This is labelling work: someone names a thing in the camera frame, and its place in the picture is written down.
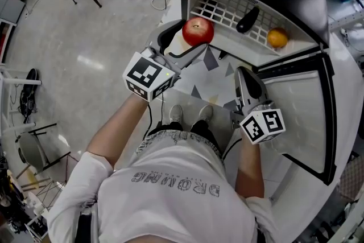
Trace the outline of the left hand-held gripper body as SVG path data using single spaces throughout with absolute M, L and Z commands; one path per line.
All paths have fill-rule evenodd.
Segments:
M 181 74 L 178 58 L 179 55 L 163 55 L 152 47 L 136 52 L 122 75 L 127 89 L 147 102 L 156 99 L 173 87 Z

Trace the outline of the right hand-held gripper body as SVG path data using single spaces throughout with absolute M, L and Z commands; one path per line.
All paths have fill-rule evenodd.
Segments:
M 247 114 L 234 114 L 233 126 L 239 126 L 252 144 L 268 142 L 286 131 L 282 112 L 273 100 L 253 107 Z

